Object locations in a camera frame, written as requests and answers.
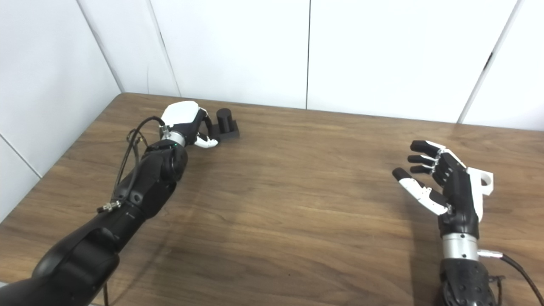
cable connector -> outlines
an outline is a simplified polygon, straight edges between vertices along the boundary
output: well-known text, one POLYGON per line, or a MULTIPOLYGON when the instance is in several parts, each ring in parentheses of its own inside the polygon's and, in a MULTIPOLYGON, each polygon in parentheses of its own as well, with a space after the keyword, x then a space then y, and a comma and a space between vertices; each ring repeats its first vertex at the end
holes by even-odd
POLYGON ((121 205, 122 205, 122 203, 120 201, 115 201, 115 202, 112 202, 112 203, 106 203, 104 206, 97 208, 96 212, 98 212, 98 213, 105 212, 105 211, 110 212, 110 211, 113 211, 114 209, 120 208, 121 205))
POLYGON ((502 258, 503 253, 490 250, 478 250, 478 256, 486 258, 502 258))
POLYGON ((170 139, 170 130, 168 130, 168 125, 161 125, 160 132, 163 135, 163 139, 170 139))

robotic hand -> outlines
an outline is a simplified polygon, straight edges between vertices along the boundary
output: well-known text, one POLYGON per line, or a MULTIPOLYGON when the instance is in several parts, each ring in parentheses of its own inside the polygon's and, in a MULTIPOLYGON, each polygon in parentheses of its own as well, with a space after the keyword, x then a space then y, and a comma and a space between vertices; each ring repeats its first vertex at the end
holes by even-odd
POLYGON ((204 121, 208 133, 212 132, 212 120, 208 112, 199 107, 195 101, 182 101, 169 105, 161 117, 164 126, 161 129, 163 139, 171 139, 183 146, 196 145, 201 148, 212 148, 219 144, 218 137, 199 132, 204 121))
POLYGON ((218 111, 218 121, 218 125, 212 125, 208 112, 194 101, 170 105, 162 119, 144 120, 133 130, 111 201, 99 207, 87 224, 57 242, 37 264, 31 278, 0 288, 0 305, 89 305, 117 268, 119 252, 173 194, 187 165, 185 147, 194 144, 211 148, 219 144, 219 137, 239 135, 230 110, 218 111), (147 146, 139 160, 136 138, 151 120, 161 124, 161 140, 147 146), (212 137, 199 133, 203 121, 213 132, 212 137), (136 165, 120 181, 131 150, 136 165))
POLYGON ((443 145, 414 140, 410 149, 425 154, 408 156, 409 162, 421 163, 410 171, 431 175, 443 188, 439 193, 426 187, 403 168, 393 171, 393 176, 418 202, 438 215, 444 253, 441 302, 450 306, 495 306, 489 275, 478 261, 478 224, 483 217, 483 195, 493 191, 493 174, 466 167, 443 145))

black cable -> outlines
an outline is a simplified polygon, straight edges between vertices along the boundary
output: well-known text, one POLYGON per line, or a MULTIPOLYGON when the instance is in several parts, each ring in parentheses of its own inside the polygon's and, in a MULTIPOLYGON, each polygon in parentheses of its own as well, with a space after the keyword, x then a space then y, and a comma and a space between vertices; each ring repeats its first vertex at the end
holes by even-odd
MULTIPOLYGON (((141 140, 143 140, 145 145, 147 146, 147 141, 146 141, 144 135, 140 132, 140 130, 146 123, 148 123, 151 120, 155 120, 155 121, 159 122, 159 124, 161 126, 164 125, 164 121, 160 117, 151 116, 151 117, 146 118, 144 121, 140 122, 138 127, 131 130, 127 135, 127 140, 128 140, 128 137, 131 134, 132 134, 132 137, 131 137, 130 141, 128 142, 127 151, 125 152, 125 155, 123 156, 123 160, 121 161, 121 166, 119 167, 119 171, 117 173, 117 178, 115 179, 115 185, 113 186, 113 191, 112 191, 112 198, 115 196, 115 194, 114 194, 115 189, 117 188, 117 186, 121 182, 121 177, 122 177, 123 172, 125 170, 125 165, 127 164, 128 155, 130 154, 131 150, 134 152, 134 164, 135 165, 134 165, 134 171, 132 173, 131 182, 128 185, 128 190, 127 190, 125 196, 121 199, 121 202, 125 201, 128 198, 128 196, 132 192, 132 187, 134 186, 134 183, 136 182, 136 178, 138 176, 138 166, 140 165, 140 157, 138 155, 138 143, 141 140), (139 138, 138 141, 136 142, 136 137, 138 135, 140 135, 141 138, 139 138)), ((104 284, 104 288, 102 289, 102 292, 103 292, 103 295, 104 295, 104 306, 109 306, 108 282, 106 282, 104 284)))
POLYGON ((104 306, 109 306, 108 282, 104 284, 104 288, 102 288, 102 292, 104 293, 104 306))
POLYGON ((501 306, 503 304, 503 279, 506 279, 505 276, 490 276, 489 277, 489 282, 490 283, 493 283, 493 282, 497 282, 497 289, 498 289, 498 297, 497 297, 497 306, 501 306))
MULTIPOLYGON (((146 118, 144 121, 140 122, 140 124, 138 125, 138 127, 136 127, 135 129, 133 129, 129 135, 132 133, 132 137, 130 139, 130 141, 128 142, 128 147, 127 147, 127 150, 125 151, 125 155, 123 157, 123 160, 121 161, 121 167, 119 169, 119 172, 117 173, 117 178, 115 179, 115 185, 114 185, 114 188, 113 188, 113 192, 115 192, 115 188, 117 187, 117 185, 119 185, 119 183, 121 182, 121 177, 123 175, 123 171, 125 170, 125 165, 127 163, 127 160, 128 160, 128 155, 130 154, 131 150, 134 150, 134 141, 136 139, 136 137, 138 136, 138 134, 141 135, 140 133, 140 130, 141 128, 146 124, 148 123, 149 121, 151 120, 155 120, 157 122, 159 122, 159 124, 161 126, 164 125, 164 121, 160 118, 160 117, 157 117, 157 116, 151 116, 151 117, 148 117, 146 118)), ((138 175, 138 167, 134 167, 134 173, 133 173, 133 179, 135 180, 135 177, 138 175)), ((128 197, 128 195, 130 194, 130 192, 132 191, 132 187, 134 186, 134 184, 131 184, 129 186, 129 189, 128 189, 128 192, 125 194, 125 196, 123 197, 123 200, 126 200, 126 198, 128 197)))
POLYGON ((533 280, 529 277, 527 272, 523 269, 523 267, 518 264, 514 259, 508 257, 506 254, 503 254, 503 256, 500 258, 502 261, 506 262, 510 266, 514 267, 516 270, 518 270, 521 275, 523 275, 523 278, 529 283, 529 286, 531 286, 531 289, 533 289, 533 292, 536 294, 536 298, 539 299, 540 305, 544 306, 544 298, 542 298, 542 295, 540 294, 540 291, 536 287, 535 283, 533 283, 533 280))

white wall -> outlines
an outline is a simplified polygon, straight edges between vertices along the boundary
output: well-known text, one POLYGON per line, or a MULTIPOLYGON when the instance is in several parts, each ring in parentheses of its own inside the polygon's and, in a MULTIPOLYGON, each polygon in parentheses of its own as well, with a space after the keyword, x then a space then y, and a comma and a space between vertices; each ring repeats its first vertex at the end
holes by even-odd
POLYGON ((0 222, 24 198, 40 177, 0 137, 0 222))
POLYGON ((305 108, 309 0, 152 0, 182 96, 305 108))
POLYGON ((0 6, 2 217, 120 91, 75 1, 0 6))
POLYGON ((149 0, 78 0, 122 91, 180 96, 149 0))
POLYGON ((456 122, 515 0, 313 0, 308 108, 456 122))
POLYGON ((463 123, 544 131, 543 16, 524 0, 463 123))

wood grain surface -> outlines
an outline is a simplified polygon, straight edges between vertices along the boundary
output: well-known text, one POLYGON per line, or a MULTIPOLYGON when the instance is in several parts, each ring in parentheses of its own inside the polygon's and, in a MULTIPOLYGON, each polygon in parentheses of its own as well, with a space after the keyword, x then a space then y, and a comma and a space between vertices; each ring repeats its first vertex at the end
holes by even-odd
MULTIPOLYGON (((0 224, 1 281, 28 278, 50 246, 94 216, 127 132, 179 100, 122 94, 111 103, 0 224)), ((113 305, 431 305, 436 217, 391 175, 409 167, 414 139, 495 173, 480 247, 510 254, 544 288, 544 133, 198 102, 212 114, 230 108, 241 137, 188 148, 182 183, 121 253, 113 305)), ((145 134, 157 138, 153 124, 145 134)), ((511 267, 484 264, 507 277, 505 305, 536 304, 511 267)))

